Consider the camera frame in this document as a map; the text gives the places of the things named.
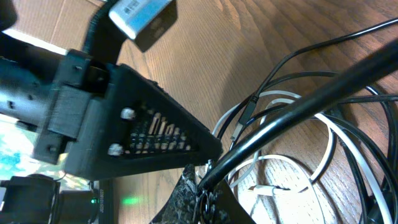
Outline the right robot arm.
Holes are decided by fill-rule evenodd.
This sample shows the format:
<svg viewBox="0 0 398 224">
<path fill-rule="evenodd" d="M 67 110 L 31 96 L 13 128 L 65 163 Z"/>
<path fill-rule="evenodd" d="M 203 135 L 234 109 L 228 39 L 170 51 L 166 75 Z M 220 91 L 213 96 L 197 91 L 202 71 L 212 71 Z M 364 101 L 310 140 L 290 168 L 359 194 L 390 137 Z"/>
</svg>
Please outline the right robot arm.
<svg viewBox="0 0 398 224">
<path fill-rule="evenodd" d="M 253 223 L 226 182 L 212 192 L 197 190 L 195 169 L 184 168 L 171 196 L 152 223 Z M 88 190 L 60 190 L 60 182 L 42 175 L 1 181 L 1 223 L 112 223 L 112 180 L 89 183 Z"/>
</svg>

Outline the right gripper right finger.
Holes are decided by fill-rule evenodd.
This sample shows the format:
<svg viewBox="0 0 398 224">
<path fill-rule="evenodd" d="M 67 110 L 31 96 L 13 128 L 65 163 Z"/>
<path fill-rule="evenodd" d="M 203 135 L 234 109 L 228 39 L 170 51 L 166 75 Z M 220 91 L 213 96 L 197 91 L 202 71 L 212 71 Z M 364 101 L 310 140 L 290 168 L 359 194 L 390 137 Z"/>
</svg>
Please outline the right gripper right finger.
<svg viewBox="0 0 398 224">
<path fill-rule="evenodd" d="M 208 223 L 255 224 L 225 180 L 208 192 Z"/>
</svg>

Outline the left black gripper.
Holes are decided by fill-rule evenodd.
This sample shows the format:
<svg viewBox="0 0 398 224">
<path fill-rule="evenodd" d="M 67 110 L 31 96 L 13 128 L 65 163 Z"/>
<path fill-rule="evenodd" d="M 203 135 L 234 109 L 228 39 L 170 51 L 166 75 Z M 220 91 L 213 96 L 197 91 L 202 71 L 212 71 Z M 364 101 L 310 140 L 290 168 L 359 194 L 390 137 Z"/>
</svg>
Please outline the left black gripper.
<svg viewBox="0 0 398 224">
<path fill-rule="evenodd" d="M 69 141 L 64 170 L 88 180 L 202 166 L 223 150 L 156 82 L 127 65 L 109 80 L 105 64 L 77 50 L 60 61 L 32 157 L 57 164 Z"/>
</svg>

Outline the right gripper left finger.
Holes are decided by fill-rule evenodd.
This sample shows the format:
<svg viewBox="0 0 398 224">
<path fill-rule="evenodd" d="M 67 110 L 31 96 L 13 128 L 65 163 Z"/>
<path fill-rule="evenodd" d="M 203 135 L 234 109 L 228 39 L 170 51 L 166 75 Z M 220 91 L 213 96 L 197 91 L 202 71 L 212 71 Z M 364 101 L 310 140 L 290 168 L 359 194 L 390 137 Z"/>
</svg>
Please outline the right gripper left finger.
<svg viewBox="0 0 398 224">
<path fill-rule="evenodd" d="M 199 223 L 199 196 L 195 166 L 186 165 L 172 194 L 151 224 Z"/>
</svg>

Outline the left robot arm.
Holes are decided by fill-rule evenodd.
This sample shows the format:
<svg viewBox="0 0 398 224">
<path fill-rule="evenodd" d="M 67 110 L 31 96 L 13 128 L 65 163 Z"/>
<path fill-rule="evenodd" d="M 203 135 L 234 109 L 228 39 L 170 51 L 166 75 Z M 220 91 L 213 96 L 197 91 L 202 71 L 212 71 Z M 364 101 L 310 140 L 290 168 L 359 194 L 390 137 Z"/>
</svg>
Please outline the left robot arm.
<svg viewBox="0 0 398 224">
<path fill-rule="evenodd" d="M 1 113 L 35 131 L 33 158 L 112 179 L 217 160 L 222 145 L 156 82 L 118 65 L 125 40 L 148 50 L 177 20 L 175 1 L 108 1 L 82 50 L 66 55 L 1 35 Z"/>
</svg>

